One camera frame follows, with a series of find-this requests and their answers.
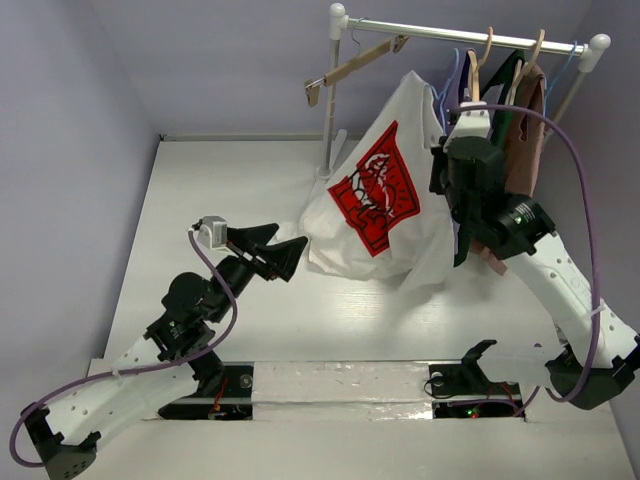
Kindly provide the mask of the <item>light blue wire hanger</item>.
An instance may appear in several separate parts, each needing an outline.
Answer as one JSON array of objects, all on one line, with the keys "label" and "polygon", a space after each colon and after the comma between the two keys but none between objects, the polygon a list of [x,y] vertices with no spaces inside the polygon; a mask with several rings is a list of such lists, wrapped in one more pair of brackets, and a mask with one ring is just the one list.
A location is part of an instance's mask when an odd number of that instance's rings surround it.
[{"label": "light blue wire hanger", "polygon": [[458,73],[461,69],[461,53],[458,48],[451,50],[447,57],[442,81],[436,86],[432,86],[433,109],[440,126],[445,134],[450,132],[447,111],[450,101],[457,103],[457,85],[459,83]]}]

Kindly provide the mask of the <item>white t shirt red print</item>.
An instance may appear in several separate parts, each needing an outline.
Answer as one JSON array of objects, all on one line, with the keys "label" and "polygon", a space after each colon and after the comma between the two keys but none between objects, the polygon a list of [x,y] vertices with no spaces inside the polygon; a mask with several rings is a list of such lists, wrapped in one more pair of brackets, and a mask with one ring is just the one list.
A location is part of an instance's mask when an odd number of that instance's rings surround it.
[{"label": "white t shirt red print", "polygon": [[442,134],[431,86],[407,73],[277,240],[306,236],[308,260],[324,274],[354,280],[401,275],[403,291],[443,282],[453,269],[454,228],[447,201],[429,190],[430,148]]}]

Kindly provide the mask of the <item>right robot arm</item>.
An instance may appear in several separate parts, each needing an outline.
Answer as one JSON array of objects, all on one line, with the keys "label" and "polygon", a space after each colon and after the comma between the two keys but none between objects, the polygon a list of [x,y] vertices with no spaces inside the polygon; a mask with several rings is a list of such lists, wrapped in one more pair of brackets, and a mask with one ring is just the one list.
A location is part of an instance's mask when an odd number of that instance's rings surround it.
[{"label": "right robot arm", "polygon": [[460,361],[462,384],[482,392],[502,381],[527,383],[581,410],[622,393],[639,368],[639,334],[576,267],[541,205],[506,189],[503,152],[478,136],[443,137],[431,151],[429,189],[446,198],[458,226],[454,264],[467,259],[474,242],[488,248],[533,293],[558,335],[553,346],[521,350],[480,341]]}]

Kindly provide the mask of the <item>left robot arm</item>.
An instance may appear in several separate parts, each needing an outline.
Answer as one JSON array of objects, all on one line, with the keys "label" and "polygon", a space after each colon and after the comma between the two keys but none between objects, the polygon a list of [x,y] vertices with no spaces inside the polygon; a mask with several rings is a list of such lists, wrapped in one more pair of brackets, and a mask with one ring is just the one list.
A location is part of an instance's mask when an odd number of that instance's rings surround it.
[{"label": "left robot arm", "polygon": [[169,403],[223,389],[216,348],[239,316],[238,299],[254,277],[288,282],[308,239],[274,242],[276,223],[231,228],[205,216],[187,231],[208,276],[183,272],[161,300],[162,315],[108,370],[64,385],[27,406],[10,435],[12,459],[50,479],[75,479],[100,448]]}]

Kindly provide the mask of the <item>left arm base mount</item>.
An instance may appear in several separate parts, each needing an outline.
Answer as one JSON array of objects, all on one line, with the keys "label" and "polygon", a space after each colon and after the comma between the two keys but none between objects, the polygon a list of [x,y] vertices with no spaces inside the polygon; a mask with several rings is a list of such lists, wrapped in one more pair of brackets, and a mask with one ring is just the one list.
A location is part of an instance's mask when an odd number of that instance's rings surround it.
[{"label": "left arm base mount", "polygon": [[244,421],[253,418],[253,362],[225,363],[214,386],[175,400],[158,410],[164,420]]}]

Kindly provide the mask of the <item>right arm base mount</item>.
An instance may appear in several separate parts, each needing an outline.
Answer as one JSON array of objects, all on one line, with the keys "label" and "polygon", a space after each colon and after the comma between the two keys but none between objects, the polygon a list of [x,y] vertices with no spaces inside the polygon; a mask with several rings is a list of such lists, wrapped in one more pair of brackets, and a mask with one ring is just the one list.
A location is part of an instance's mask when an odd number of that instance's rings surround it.
[{"label": "right arm base mount", "polygon": [[522,394],[517,384],[492,382],[481,371],[478,361],[496,340],[483,340],[469,349],[461,360],[432,364],[423,384],[432,400],[435,419],[475,420],[523,418]]}]

